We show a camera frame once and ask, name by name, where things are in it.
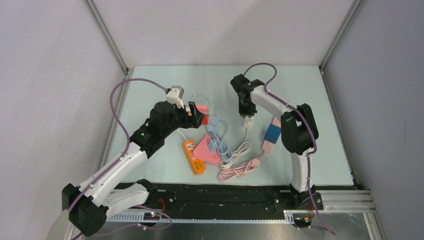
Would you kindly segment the pink triangular power strip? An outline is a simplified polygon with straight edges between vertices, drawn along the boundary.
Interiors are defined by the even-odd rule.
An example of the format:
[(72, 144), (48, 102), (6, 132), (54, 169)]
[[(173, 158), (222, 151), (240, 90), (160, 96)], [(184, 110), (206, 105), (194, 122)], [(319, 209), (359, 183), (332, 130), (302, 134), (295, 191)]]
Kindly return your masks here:
[(212, 140), (212, 137), (210, 135), (206, 135), (200, 141), (200, 143), (196, 146), (193, 152), (193, 155), (195, 158), (203, 162), (206, 162), (215, 166), (219, 166), (222, 161), (222, 158), (217, 150), (215, 151), (209, 150), (209, 143), (211, 140)]

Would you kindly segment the blue cube socket adapter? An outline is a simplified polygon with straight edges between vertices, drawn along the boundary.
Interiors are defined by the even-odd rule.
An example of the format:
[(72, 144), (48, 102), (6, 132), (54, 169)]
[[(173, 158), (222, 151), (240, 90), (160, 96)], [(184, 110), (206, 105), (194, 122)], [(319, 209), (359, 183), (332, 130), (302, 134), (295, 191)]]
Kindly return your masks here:
[(276, 144), (281, 135), (281, 128), (278, 125), (271, 123), (264, 135), (264, 141)]

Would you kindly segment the white power strip with cable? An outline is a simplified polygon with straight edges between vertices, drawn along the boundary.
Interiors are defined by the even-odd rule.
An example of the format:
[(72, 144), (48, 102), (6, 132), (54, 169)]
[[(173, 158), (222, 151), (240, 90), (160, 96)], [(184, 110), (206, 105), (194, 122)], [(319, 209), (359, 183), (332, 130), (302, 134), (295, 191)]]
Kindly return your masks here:
[(241, 157), (243, 157), (244, 155), (250, 152), (251, 144), (248, 141), (248, 136), (249, 136), (250, 129), (252, 128), (253, 125), (254, 125), (254, 117), (245, 116), (243, 119), (243, 128), (245, 130), (244, 138), (240, 142), (238, 147), (232, 151), (232, 159), (221, 161), (220, 163), (221, 170), (227, 170), (231, 168), (234, 165), (234, 163), (238, 161), (238, 159), (240, 159)]

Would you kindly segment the pink power strip with cable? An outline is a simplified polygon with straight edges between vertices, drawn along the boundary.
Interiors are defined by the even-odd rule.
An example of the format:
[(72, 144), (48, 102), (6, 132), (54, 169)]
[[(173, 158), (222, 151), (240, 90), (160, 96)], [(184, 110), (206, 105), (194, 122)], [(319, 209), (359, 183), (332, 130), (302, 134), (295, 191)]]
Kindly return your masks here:
[[(278, 120), (276, 117), (273, 117), (270, 121), (270, 124), (274, 124), (280, 127), (280, 120)], [(273, 150), (275, 144), (272, 144), (270, 142), (264, 141), (264, 135), (262, 138), (262, 142), (260, 145), (260, 148), (258, 151), (254, 152), (254, 146), (249, 141), (249, 135), (248, 135), (248, 141), (250, 142), (250, 151), (246, 155), (242, 156), (237, 160), (234, 165), (225, 170), (220, 170), (219, 174), (217, 175), (218, 181), (225, 183), (229, 182), (236, 178), (243, 178), (247, 174), (255, 171), (261, 164), (262, 159), (271, 153)]]

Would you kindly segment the red cube socket adapter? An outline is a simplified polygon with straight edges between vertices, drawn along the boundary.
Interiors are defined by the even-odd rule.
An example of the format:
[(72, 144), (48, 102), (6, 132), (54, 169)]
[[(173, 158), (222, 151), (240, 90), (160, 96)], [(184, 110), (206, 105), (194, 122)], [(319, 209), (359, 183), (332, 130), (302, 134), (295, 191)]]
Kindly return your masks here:
[(205, 125), (205, 126), (209, 124), (209, 114), (204, 115), (204, 118), (203, 118), (201, 124)]

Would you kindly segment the pink square plug adapter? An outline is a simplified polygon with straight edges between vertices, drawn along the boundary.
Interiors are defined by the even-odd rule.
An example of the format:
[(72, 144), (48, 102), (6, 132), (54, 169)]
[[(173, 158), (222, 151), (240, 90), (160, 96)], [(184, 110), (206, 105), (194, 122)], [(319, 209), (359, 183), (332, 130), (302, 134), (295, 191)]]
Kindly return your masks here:
[(208, 115), (209, 114), (209, 108), (206, 105), (202, 105), (202, 104), (196, 104), (196, 109), (204, 114), (204, 115)]

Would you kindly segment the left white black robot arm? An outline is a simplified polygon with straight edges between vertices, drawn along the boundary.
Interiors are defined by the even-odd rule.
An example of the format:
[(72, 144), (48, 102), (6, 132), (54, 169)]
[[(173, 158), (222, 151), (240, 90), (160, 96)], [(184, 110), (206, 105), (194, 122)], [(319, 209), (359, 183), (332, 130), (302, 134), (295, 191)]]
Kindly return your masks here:
[(66, 185), (61, 192), (62, 210), (67, 222), (81, 236), (96, 234), (108, 217), (136, 205), (152, 208), (158, 195), (149, 181), (114, 192), (121, 180), (148, 160), (165, 144), (165, 139), (179, 128), (199, 128), (205, 114), (190, 101), (177, 105), (168, 100), (154, 105), (145, 122), (127, 139), (127, 144), (115, 157), (89, 179), (75, 186)]

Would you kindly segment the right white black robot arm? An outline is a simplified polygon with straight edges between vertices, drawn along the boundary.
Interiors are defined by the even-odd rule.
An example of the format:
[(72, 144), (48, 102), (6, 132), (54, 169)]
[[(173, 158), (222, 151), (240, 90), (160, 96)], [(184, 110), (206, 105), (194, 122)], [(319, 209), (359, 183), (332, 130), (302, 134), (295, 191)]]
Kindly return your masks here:
[(260, 106), (280, 119), (281, 141), (290, 152), (292, 165), (290, 202), (297, 209), (311, 203), (318, 211), (311, 156), (317, 151), (319, 133), (311, 107), (306, 103), (293, 106), (267, 90), (262, 81), (250, 81), (242, 74), (235, 76), (230, 84), (237, 93), (242, 117), (253, 117), (257, 113), (256, 107)]

